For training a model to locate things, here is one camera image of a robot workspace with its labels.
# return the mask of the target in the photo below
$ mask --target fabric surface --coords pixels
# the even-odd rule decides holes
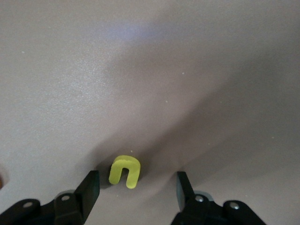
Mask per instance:
[[[86,224],[170,224],[175,173],[299,224],[300,1],[0,2],[0,212],[141,162]]]

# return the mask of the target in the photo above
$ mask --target screw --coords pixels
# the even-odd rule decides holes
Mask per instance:
[[[32,205],[33,205],[32,202],[27,202],[27,203],[25,203],[25,204],[23,205],[23,208],[28,208],[28,207],[30,207],[30,206],[32,206]]]
[[[235,210],[238,210],[240,208],[239,205],[235,202],[231,202],[229,205],[230,205],[231,208],[233,208]]]
[[[70,199],[70,196],[68,196],[68,195],[62,196],[62,198],[61,198],[62,201],[66,201],[69,199]]]
[[[195,199],[196,199],[197,202],[200,202],[200,203],[204,201],[204,199],[201,195],[196,195]]]

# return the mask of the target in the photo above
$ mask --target robotic arm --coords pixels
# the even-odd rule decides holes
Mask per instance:
[[[100,191],[99,172],[90,171],[74,191],[67,191],[46,205],[24,199],[0,215],[0,225],[83,225]],[[185,172],[177,172],[180,212],[171,225],[266,225],[245,203],[227,201],[217,205],[195,194]]]

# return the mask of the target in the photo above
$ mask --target yellow u-shaped block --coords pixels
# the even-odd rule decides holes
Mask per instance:
[[[118,156],[115,158],[109,174],[109,182],[111,184],[118,184],[124,168],[129,170],[126,187],[133,189],[136,187],[140,176],[141,164],[132,156]]]

